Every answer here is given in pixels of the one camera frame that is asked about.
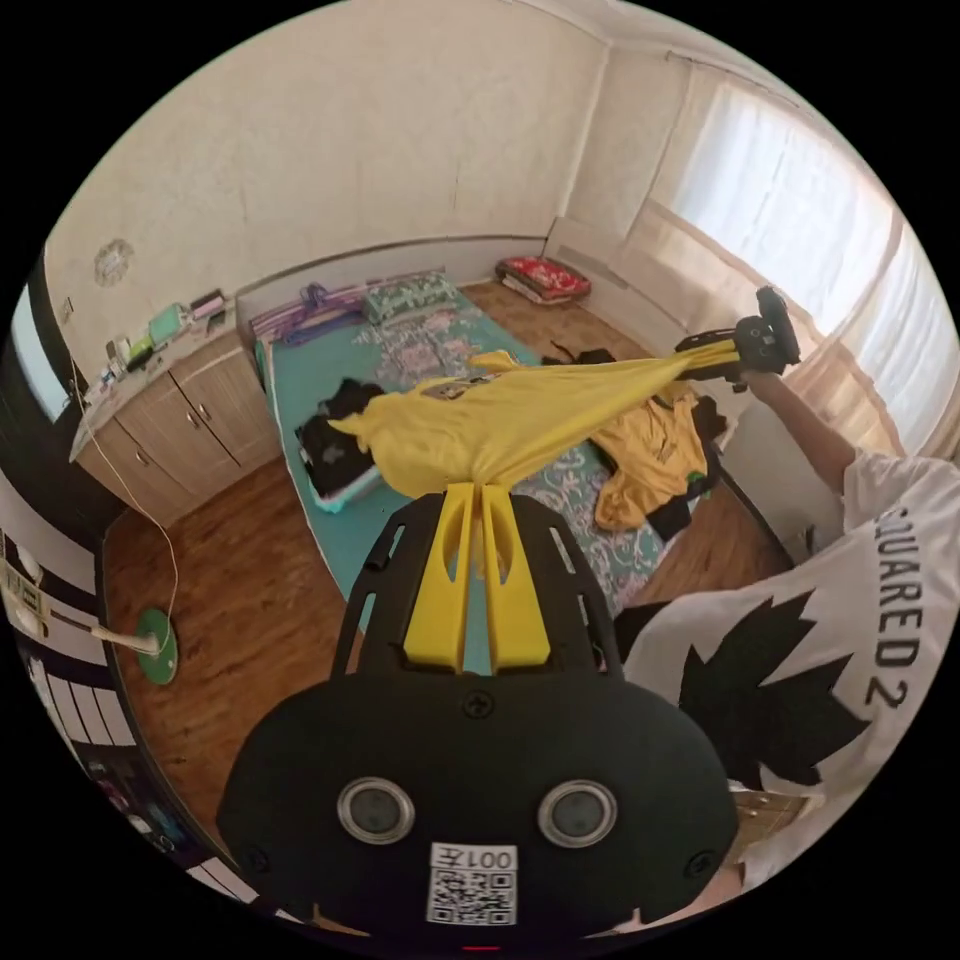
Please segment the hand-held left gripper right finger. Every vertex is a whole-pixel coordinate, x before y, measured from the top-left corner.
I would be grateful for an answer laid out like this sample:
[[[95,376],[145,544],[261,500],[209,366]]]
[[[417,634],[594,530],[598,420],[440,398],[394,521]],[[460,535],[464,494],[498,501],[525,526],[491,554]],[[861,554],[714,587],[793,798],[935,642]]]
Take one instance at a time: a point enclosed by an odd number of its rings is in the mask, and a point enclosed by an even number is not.
[[[483,486],[480,505],[491,667],[543,667],[550,642],[510,494]]]

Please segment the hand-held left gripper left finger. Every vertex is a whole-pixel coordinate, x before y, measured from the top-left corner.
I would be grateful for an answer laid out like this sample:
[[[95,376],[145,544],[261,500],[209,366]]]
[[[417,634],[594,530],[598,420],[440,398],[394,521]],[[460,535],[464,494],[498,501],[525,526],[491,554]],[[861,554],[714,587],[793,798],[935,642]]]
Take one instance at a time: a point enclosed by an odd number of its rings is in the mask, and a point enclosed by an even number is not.
[[[403,642],[416,667],[462,669],[475,499],[471,483],[453,484],[444,494]]]

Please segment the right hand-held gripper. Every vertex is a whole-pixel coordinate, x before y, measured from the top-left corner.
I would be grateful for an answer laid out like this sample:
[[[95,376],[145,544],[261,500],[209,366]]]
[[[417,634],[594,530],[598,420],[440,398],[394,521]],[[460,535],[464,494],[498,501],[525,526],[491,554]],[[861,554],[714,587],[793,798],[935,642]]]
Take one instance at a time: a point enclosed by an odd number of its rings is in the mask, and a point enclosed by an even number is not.
[[[683,338],[675,353],[713,350],[697,354],[686,366],[687,378],[735,378],[735,393],[747,389],[744,371],[782,375],[801,362],[800,346],[787,313],[744,317],[733,333],[699,333]]]

